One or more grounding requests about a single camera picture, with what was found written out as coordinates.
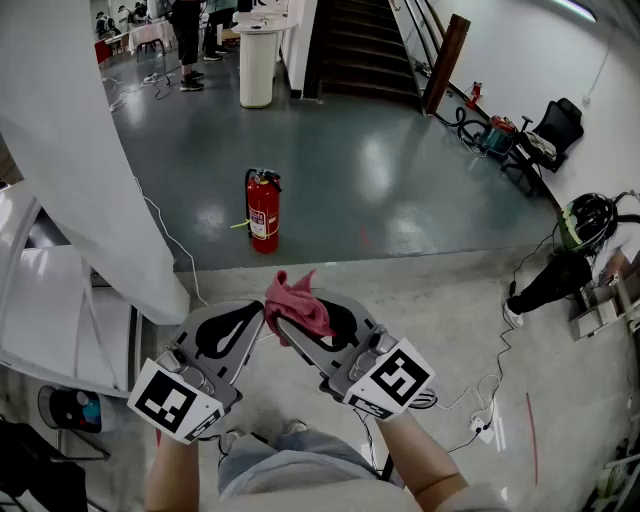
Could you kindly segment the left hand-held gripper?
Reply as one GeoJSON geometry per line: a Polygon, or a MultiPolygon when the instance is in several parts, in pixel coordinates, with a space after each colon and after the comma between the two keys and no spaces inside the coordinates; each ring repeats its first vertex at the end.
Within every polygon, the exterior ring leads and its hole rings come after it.
{"type": "Polygon", "coordinates": [[[235,381],[263,324],[264,306],[257,300],[194,310],[175,342],[145,361],[128,407],[176,441],[198,440],[242,398],[235,381]]]}

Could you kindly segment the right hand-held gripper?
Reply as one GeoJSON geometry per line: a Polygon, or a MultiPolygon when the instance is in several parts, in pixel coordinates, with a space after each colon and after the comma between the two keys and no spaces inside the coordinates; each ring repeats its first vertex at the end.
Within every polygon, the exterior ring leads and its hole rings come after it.
{"type": "Polygon", "coordinates": [[[315,335],[278,319],[285,341],[324,376],[334,400],[377,419],[393,419],[425,391],[435,372],[407,339],[393,337],[357,300],[323,288],[312,295],[325,307],[333,335],[315,335]]]}

